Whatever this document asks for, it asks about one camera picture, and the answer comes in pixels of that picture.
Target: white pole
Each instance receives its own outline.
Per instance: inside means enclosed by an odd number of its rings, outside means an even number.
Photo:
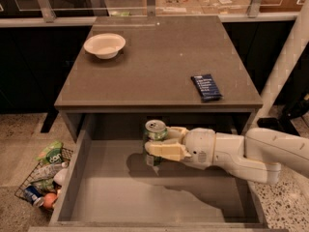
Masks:
[[[257,127],[257,122],[260,118],[268,117],[270,109],[279,96],[281,89],[289,78],[308,41],[309,0],[306,0],[268,77],[261,94],[263,106],[257,112],[250,128]]]

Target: brown tabletop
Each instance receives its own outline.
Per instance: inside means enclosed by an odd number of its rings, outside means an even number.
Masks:
[[[217,16],[99,17],[89,37],[101,33],[123,36],[125,47],[109,60],[82,48],[55,102],[59,110],[262,106]],[[201,102],[190,77],[206,73],[222,100]]]

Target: blue can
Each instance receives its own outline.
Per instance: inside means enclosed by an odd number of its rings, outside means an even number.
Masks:
[[[34,186],[27,187],[24,191],[24,196],[33,206],[40,207],[44,202],[43,196]]]

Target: table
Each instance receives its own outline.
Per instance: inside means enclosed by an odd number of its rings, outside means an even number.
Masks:
[[[215,114],[230,114],[241,133],[262,106],[217,16],[98,17],[89,37],[101,33],[122,35],[125,47],[109,60],[82,48],[55,102],[75,140],[86,113],[163,114],[170,122],[178,114],[191,116],[190,123],[209,114],[203,125],[226,120],[213,120]],[[205,73],[223,95],[220,101],[201,102],[190,77]]]

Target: speckled floor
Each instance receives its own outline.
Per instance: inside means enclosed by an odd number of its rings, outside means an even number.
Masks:
[[[55,139],[74,149],[75,143],[60,116],[49,133],[40,133],[45,114],[0,115],[0,231],[27,231],[46,226],[45,215],[14,196],[16,188],[36,166],[35,156]],[[309,138],[309,113],[293,120],[300,135]],[[283,167],[278,184],[256,184],[268,226],[291,232],[309,231],[309,179]]]

